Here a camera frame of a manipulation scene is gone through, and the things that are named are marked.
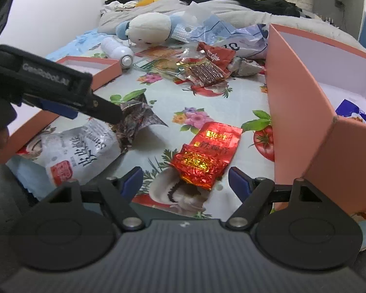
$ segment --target stuffed toy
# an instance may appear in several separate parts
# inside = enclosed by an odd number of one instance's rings
[[[150,12],[119,24],[115,32],[121,40],[129,39],[136,44],[160,44],[171,37],[181,21],[181,17],[175,14],[168,16]]]

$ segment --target floral tablecloth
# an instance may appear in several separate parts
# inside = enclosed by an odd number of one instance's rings
[[[105,54],[100,46],[95,46],[83,56],[104,57]],[[121,177],[134,166],[141,166],[144,181],[134,202],[196,218],[227,220],[241,204],[229,187],[227,174],[208,192],[193,185],[177,184],[178,173],[169,165],[173,155],[208,121],[243,127],[231,166],[237,166],[251,177],[274,178],[272,128],[264,75],[229,78],[215,86],[192,89],[189,83],[175,84],[158,73],[131,68],[96,94],[108,100],[113,96],[111,99],[116,101],[141,89],[154,113],[168,126],[152,125],[141,130],[133,147],[94,180]],[[42,132],[68,130],[85,124],[87,119],[83,114],[74,120],[59,117]],[[39,136],[18,154],[44,166]]]

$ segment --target plush toy ear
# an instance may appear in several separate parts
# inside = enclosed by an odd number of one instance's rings
[[[172,14],[169,16],[169,18],[171,19],[171,32],[169,33],[168,37],[171,37],[172,33],[174,32],[176,25],[178,25],[179,23],[182,23],[182,18],[179,15],[175,15]]]
[[[123,23],[119,24],[117,28],[115,29],[115,34],[121,39],[121,40],[128,40],[129,37],[126,34],[127,29],[129,28],[130,22],[124,21]]]

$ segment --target orange box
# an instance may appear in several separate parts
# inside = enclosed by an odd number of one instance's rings
[[[366,124],[335,112],[347,99],[366,113],[366,53],[271,25],[266,82],[276,183],[304,177],[347,213],[366,211]]]
[[[76,70],[92,73],[94,75],[92,80],[93,91],[122,74],[120,63],[115,59],[65,56],[57,60],[57,63]],[[58,114],[53,112],[43,111],[36,107],[27,106],[26,104],[22,104],[20,107],[13,106],[18,117],[8,126],[10,138],[6,147],[0,152],[0,163],[6,163],[12,155],[37,133],[59,117]]]

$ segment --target metal screw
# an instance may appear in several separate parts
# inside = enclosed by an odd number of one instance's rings
[[[122,223],[129,228],[135,228],[138,227],[140,224],[142,224],[142,220],[138,217],[127,217],[123,219]]]
[[[241,228],[241,227],[245,227],[246,225],[248,225],[248,220],[246,220],[243,217],[233,217],[233,218],[229,219],[229,224],[232,227]]]

